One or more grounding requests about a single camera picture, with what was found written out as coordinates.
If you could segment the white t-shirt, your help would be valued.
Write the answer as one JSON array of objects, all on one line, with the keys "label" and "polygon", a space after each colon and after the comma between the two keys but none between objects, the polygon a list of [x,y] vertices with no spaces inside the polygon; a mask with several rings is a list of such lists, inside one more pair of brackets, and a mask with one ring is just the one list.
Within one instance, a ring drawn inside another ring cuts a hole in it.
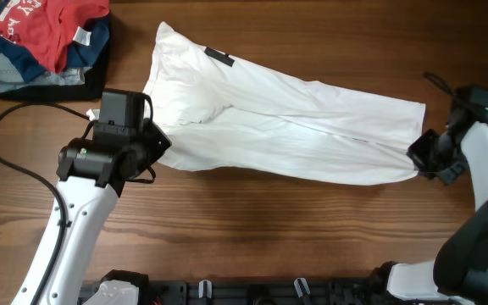
[{"label": "white t-shirt", "polygon": [[336,184],[413,178],[406,154],[422,103],[305,81],[198,45],[158,26],[146,110],[171,140],[161,161],[184,171],[255,169]]}]

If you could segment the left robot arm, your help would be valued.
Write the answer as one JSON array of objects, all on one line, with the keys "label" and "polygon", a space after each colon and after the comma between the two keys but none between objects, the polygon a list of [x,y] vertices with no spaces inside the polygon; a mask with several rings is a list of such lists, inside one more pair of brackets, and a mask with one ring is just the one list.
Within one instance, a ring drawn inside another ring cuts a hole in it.
[{"label": "left robot arm", "polygon": [[97,238],[128,182],[143,182],[171,142],[145,93],[107,89],[85,133],[58,157],[54,206],[15,304],[74,304]]}]

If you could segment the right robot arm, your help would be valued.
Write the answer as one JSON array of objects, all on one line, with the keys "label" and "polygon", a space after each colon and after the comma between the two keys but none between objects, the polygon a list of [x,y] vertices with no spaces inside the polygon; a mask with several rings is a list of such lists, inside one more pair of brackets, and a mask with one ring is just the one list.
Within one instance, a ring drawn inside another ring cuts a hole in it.
[{"label": "right robot arm", "polygon": [[445,91],[452,100],[445,131],[427,130],[407,156],[420,175],[446,185],[470,173],[475,212],[434,260],[394,263],[371,280],[391,304],[488,304],[488,89]]}]

